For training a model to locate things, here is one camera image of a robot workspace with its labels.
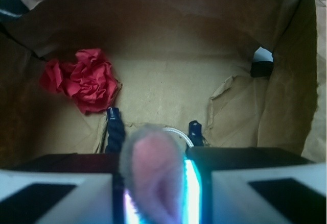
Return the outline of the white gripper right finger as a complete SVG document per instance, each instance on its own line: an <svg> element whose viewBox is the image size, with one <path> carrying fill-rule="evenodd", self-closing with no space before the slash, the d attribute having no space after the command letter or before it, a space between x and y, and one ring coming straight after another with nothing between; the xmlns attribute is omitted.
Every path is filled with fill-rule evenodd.
<svg viewBox="0 0 327 224"><path fill-rule="evenodd" d="M326 164L272 147L187 151L188 223L326 223Z"/></svg>

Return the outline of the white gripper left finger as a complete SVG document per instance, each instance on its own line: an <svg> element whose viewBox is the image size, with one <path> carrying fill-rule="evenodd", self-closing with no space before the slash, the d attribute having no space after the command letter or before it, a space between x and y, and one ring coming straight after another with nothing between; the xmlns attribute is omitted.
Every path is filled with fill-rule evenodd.
<svg viewBox="0 0 327 224"><path fill-rule="evenodd" d="M54 154L1 170L1 223L124 223L119 155Z"/></svg>

